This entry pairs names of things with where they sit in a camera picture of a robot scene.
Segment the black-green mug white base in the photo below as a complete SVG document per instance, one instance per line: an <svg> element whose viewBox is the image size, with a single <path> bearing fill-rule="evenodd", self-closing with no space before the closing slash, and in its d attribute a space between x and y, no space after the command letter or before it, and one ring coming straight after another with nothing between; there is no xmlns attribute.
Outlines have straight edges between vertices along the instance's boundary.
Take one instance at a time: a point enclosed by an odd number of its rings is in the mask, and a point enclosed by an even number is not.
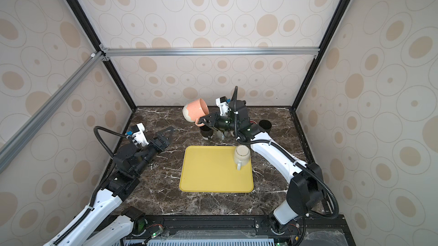
<svg viewBox="0 0 438 246"><path fill-rule="evenodd" d="M200 133L203 139L211 140L213 138L214 131L212 128L204 125L200 127Z"/></svg>

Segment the peach mug cream base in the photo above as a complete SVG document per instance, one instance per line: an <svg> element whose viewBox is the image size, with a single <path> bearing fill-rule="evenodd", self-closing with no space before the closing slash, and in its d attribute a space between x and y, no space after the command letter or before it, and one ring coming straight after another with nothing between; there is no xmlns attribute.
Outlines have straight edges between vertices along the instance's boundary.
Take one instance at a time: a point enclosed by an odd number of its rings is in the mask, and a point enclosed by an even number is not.
<svg viewBox="0 0 438 246"><path fill-rule="evenodd" d="M186 121L195 123L196 126L204 126L203 123L199 123L200 118L209 115L209 109L206 102L200 98L183 107L183 116Z"/></svg>

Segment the black mug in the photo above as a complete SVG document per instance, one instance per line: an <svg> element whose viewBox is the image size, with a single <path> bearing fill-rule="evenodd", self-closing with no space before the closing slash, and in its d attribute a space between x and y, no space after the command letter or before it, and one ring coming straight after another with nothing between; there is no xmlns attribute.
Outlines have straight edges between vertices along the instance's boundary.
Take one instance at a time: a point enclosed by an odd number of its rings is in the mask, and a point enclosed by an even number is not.
<svg viewBox="0 0 438 246"><path fill-rule="evenodd" d="M268 134L270 134L271 129L272 129L272 123L269 120L260 120L258 125Z"/></svg>

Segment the grey mug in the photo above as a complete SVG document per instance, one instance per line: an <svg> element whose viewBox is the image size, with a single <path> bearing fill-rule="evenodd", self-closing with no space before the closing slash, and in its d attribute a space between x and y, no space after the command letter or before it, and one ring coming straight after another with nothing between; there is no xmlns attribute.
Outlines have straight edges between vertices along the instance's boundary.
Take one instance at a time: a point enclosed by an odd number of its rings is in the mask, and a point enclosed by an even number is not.
<svg viewBox="0 0 438 246"><path fill-rule="evenodd" d="M220 141L223 141L223 140L225 139L225 135L224 135L224 133L221 132L221 131L217 131L217 132L216 132L216 136L218 137L218 139L219 139Z"/></svg>

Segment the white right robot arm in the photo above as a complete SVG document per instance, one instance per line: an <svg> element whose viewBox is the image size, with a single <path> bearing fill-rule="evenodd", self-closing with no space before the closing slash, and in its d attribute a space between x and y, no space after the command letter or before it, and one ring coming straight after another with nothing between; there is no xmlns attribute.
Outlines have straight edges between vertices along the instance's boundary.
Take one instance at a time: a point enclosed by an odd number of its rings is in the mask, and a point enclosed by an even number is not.
<svg viewBox="0 0 438 246"><path fill-rule="evenodd" d="M205 114L197 117L195 124L230 132L240 145L246 145L262 155L286 179L289 184L286 200L270 213L274 228L307 214L325 219L338 217L338 201L324 182L321 168L316 163L308 164L297 158L272 139L259 124L253 123L245 101L232 100L225 114Z"/></svg>

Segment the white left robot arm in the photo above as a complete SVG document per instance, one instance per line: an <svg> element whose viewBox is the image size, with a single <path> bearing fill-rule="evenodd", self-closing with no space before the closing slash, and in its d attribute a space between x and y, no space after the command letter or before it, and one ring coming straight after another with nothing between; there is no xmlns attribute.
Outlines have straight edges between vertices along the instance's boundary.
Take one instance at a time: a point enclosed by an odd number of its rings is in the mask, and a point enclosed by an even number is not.
<svg viewBox="0 0 438 246"><path fill-rule="evenodd" d="M109 149L100 131L126 138L129 143L115 153ZM145 231L144 215L136 209L119 216L98 234L92 234L132 194L140 183L142 173L157 155L171 145L175 130L172 126L167 127L157 132L152 140L146 138L144 131L141 123L132 126L125 134L101 126L94 127L98 142L112 159L110 171L92 193L89 204L47 243L49 246L111 245L130 235L136 228L138 233Z"/></svg>

